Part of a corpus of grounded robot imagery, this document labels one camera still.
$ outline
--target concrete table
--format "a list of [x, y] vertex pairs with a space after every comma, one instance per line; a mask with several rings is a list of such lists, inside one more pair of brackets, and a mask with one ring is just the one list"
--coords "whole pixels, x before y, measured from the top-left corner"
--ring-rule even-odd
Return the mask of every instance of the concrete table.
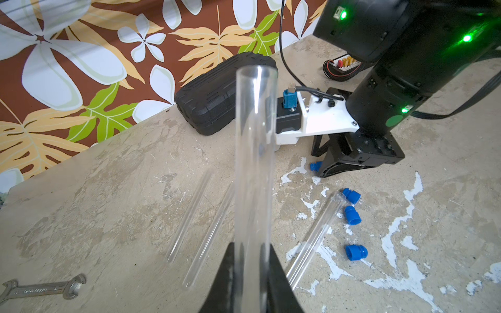
[[[365, 73], [336, 83], [321, 70], [342, 53], [313, 36], [285, 51], [309, 86], [353, 90]], [[274, 58], [283, 90], [293, 80]], [[500, 68], [499, 60], [471, 65], [423, 111], [452, 111]], [[497, 89], [454, 118], [401, 123], [393, 133], [406, 158], [394, 166], [320, 180], [308, 169], [318, 160], [311, 137], [276, 152], [272, 243], [286, 269], [324, 195], [344, 187], [362, 194], [362, 223], [347, 228], [339, 219], [295, 290], [306, 312], [501, 310], [500, 98]], [[14, 187], [0, 210], [0, 280], [84, 273], [87, 284], [71, 301], [13, 299], [0, 312], [196, 312], [232, 240], [232, 212], [194, 288], [181, 282], [233, 163], [234, 122], [204, 137], [171, 108]], [[212, 184], [175, 263], [166, 264], [168, 241], [208, 168], [216, 170]], [[285, 175], [291, 182], [282, 184]], [[365, 263], [347, 260], [343, 246], [351, 243], [367, 247]]]

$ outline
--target green circle sticker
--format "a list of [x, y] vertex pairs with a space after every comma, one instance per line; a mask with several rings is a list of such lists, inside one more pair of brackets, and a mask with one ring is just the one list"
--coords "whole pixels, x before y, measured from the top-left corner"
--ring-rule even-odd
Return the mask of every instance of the green circle sticker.
[[386, 127], [392, 127], [400, 123], [404, 119], [403, 115], [394, 115], [386, 121]]

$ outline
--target black case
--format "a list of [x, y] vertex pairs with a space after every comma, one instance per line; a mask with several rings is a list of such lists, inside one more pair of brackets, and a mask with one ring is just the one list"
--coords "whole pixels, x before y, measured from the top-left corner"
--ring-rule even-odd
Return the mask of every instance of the black case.
[[275, 60], [252, 52], [237, 54], [186, 84], [176, 93], [176, 106], [202, 135], [212, 135], [235, 118], [236, 71], [246, 65], [277, 68]]

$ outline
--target white paint splatter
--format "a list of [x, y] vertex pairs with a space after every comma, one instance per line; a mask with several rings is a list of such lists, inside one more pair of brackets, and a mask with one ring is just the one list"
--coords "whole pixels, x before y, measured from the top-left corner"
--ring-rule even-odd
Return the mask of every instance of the white paint splatter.
[[305, 164], [306, 164], [306, 158], [301, 158], [301, 165], [296, 167], [295, 169], [293, 169], [289, 173], [285, 174], [284, 176], [282, 176], [282, 182], [280, 183], [280, 185], [282, 186], [283, 184], [287, 184], [287, 183], [290, 183], [292, 181], [292, 180], [290, 180], [289, 177], [287, 177], [287, 175], [289, 175], [289, 174], [295, 174], [297, 172], [300, 172], [301, 174], [306, 174]]
[[[304, 242], [300, 242], [294, 248], [290, 249], [285, 255], [286, 260], [290, 261], [293, 257], [295, 257], [296, 254], [298, 254], [301, 251], [301, 248], [303, 247], [304, 244], [305, 244]], [[338, 280], [341, 277], [341, 275], [353, 277], [348, 272], [346, 272], [343, 269], [340, 269], [336, 265], [334, 260], [332, 260], [332, 257], [336, 256], [336, 253], [332, 251], [329, 247], [325, 246], [323, 241], [320, 243], [320, 246], [317, 249], [317, 253], [320, 254], [322, 259], [324, 259], [327, 262], [327, 265], [331, 269], [329, 280], [331, 279]]]
[[320, 194], [321, 194], [321, 195], [323, 195], [323, 196], [324, 196], [324, 198], [327, 198], [327, 194], [326, 194], [326, 192], [327, 192], [327, 190], [329, 190], [329, 189], [330, 189], [330, 188], [324, 187], [324, 190], [322, 190], [322, 192], [320, 192]]
[[302, 212], [296, 216], [296, 219], [307, 219], [307, 218], [308, 216]]
[[386, 258], [390, 265], [397, 268], [397, 255], [395, 254], [395, 246], [391, 242], [391, 235], [396, 231], [400, 231], [398, 226], [401, 222], [406, 222], [408, 219], [412, 218], [412, 211], [414, 210], [414, 205], [412, 200], [414, 196], [423, 191], [423, 183], [421, 182], [421, 176], [416, 172], [416, 180], [414, 181], [414, 188], [412, 190], [404, 190], [405, 199], [409, 202], [409, 206], [406, 209], [407, 215], [396, 217], [393, 223], [388, 227], [388, 233], [384, 236], [382, 241], [383, 250], [386, 253]]
[[348, 235], [353, 235], [353, 232], [350, 229], [350, 224], [345, 224], [345, 230]]
[[440, 292], [442, 294], [456, 293], [457, 290], [452, 285], [445, 285], [444, 287], [440, 287]]
[[336, 265], [334, 260], [332, 260], [332, 257], [336, 256], [336, 253], [334, 251], [332, 251], [329, 247], [325, 246], [323, 242], [320, 244], [320, 247], [318, 247], [317, 253], [320, 254], [322, 259], [324, 259], [327, 262], [327, 265], [331, 269], [331, 274], [329, 275], [329, 280], [331, 280], [331, 279], [338, 280], [341, 277], [341, 275], [353, 277], [348, 272], [346, 272], [343, 269], [340, 269]]
[[494, 263], [490, 266], [490, 272], [487, 272], [483, 277], [492, 280], [494, 283], [501, 282], [501, 262]]
[[412, 236], [405, 236], [404, 240], [402, 240], [400, 244], [409, 250], [417, 251], [419, 249], [414, 243], [412, 243]]
[[367, 262], [366, 260], [364, 259], [361, 259], [360, 262], [364, 263], [365, 265], [367, 265], [368, 267], [371, 267], [372, 266], [372, 263], [371, 262]]
[[318, 284], [320, 284], [320, 282], [318, 280], [314, 280], [310, 286], [310, 289], [306, 289], [306, 288], [302, 288], [302, 287], [299, 287], [299, 289], [305, 290], [306, 292], [311, 293], [311, 295], [317, 295], [317, 292], [315, 291], [315, 287], [317, 287]]
[[314, 208], [315, 208], [315, 206], [317, 204], [320, 203], [320, 201], [315, 200], [315, 201], [313, 201], [313, 203], [309, 203], [309, 202], [304, 201], [303, 198], [301, 198], [301, 201], [305, 204], [305, 206], [307, 208], [310, 209], [310, 212], [311, 212], [311, 215], [312, 215], [312, 219], [315, 219], [315, 214], [317, 213], [317, 211]]
[[181, 197], [181, 200], [179, 201], [179, 204], [181, 204], [181, 202], [183, 201], [183, 198], [184, 198], [184, 195], [186, 194], [186, 191], [183, 192], [183, 196]]
[[423, 290], [423, 284], [421, 281], [426, 278], [423, 273], [421, 273], [416, 263], [412, 260], [407, 260], [407, 268], [409, 271], [409, 278], [395, 279], [389, 276], [386, 276], [386, 279], [380, 278], [377, 280], [366, 280], [364, 283], [373, 286], [374, 288], [383, 288], [383, 289], [395, 289], [398, 291], [408, 290], [414, 293], [416, 296], [425, 300], [429, 305], [431, 305], [432, 312], [440, 312], [443, 311], [433, 302], [433, 296], [429, 293], [425, 293]]
[[292, 260], [292, 258], [295, 257], [299, 253], [299, 251], [301, 251], [301, 248], [303, 247], [304, 244], [305, 244], [304, 242], [300, 242], [294, 248], [287, 251], [287, 253], [285, 254], [285, 259], [287, 261]]
[[317, 186], [320, 183], [320, 177], [312, 176], [312, 179], [313, 179], [313, 183], [315, 184], [315, 186]]
[[482, 282], [480, 280], [475, 280], [475, 282], [470, 281], [466, 285], [466, 292], [468, 295], [473, 296], [477, 289], [482, 289]]

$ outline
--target red wire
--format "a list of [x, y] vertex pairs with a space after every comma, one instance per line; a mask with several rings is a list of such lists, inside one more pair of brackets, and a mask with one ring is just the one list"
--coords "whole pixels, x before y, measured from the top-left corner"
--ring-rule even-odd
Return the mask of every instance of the red wire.
[[343, 77], [343, 76], [348, 76], [348, 75], [351, 75], [351, 74], [353, 74], [353, 73], [354, 73], [354, 72], [355, 72], [355, 71], [356, 71], [356, 70], [357, 70], [357, 69], [358, 69], [358, 68], [362, 65], [362, 63], [360, 63], [360, 64], [359, 64], [359, 65], [358, 65], [358, 66], [357, 66], [357, 67], [356, 67], [353, 71], [351, 71], [351, 72], [350, 72], [350, 73], [348, 73], [348, 74], [345, 74], [345, 75], [336, 75], [336, 74], [333, 74], [333, 73], [331, 72], [331, 70], [329, 70], [329, 62], [334, 63], [334, 60], [328, 60], [328, 61], [327, 61], [327, 71], [329, 71], [329, 73], [331, 73], [331, 75], [332, 75], [332, 76], [336, 76], [336, 77]]

